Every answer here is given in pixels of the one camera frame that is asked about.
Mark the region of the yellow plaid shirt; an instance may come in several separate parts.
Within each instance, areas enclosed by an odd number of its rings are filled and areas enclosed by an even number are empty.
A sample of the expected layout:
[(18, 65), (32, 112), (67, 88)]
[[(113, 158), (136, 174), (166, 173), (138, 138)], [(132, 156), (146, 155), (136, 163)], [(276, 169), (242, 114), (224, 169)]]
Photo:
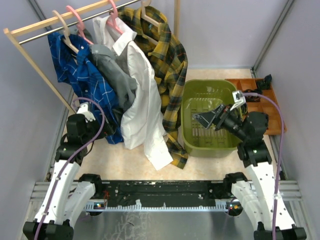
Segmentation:
[(144, 52), (155, 72), (155, 81), (161, 98), (162, 125), (168, 133), (166, 142), (173, 158), (172, 165), (183, 169), (188, 160), (187, 151), (178, 142), (181, 126), (181, 104), (188, 68), (184, 46), (172, 33), (166, 16), (147, 6), (145, 13), (159, 23), (153, 26), (142, 18), (142, 9), (125, 7), (119, 18), (137, 33), (135, 43)]

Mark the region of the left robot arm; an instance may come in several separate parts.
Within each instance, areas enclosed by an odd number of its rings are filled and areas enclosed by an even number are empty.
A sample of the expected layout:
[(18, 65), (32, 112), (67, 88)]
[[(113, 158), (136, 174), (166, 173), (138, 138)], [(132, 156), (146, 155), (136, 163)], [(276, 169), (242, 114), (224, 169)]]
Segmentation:
[(77, 113), (68, 117), (67, 132), (56, 150), (53, 174), (38, 213), (24, 223), (22, 232), (28, 240), (71, 240), (78, 217), (90, 198), (103, 195), (104, 186), (97, 174), (83, 174), (75, 188), (74, 178), (88, 145), (115, 132), (106, 117), (96, 120), (91, 113)]

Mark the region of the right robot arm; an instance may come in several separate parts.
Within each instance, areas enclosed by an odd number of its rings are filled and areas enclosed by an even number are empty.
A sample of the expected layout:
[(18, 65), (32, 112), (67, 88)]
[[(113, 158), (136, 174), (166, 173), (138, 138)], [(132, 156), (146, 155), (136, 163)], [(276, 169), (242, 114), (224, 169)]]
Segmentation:
[(228, 173), (223, 180), (223, 192), (237, 198), (249, 217), (256, 240), (305, 240), (306, 231), (298, 227), (289, 214), (279, 192), (279, 178), (274, 175), (272, 158), (263, 136), (269, 116), (253, 111), (241, 120), (231, 106), (221, 104), (216, 109), (192, 115), (204, 128), (227, 130), (241, 140), (237, 154), (249, 178), (242, 172)]

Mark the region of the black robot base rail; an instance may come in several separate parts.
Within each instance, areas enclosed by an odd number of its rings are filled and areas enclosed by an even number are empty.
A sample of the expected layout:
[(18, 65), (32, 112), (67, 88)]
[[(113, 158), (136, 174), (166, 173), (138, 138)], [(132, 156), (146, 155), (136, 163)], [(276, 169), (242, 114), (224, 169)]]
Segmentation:
[(224, 212), (238, 216), (243, 208), (214, 180), (111, 180), (85, 205), (92, 216), (102, 212)]

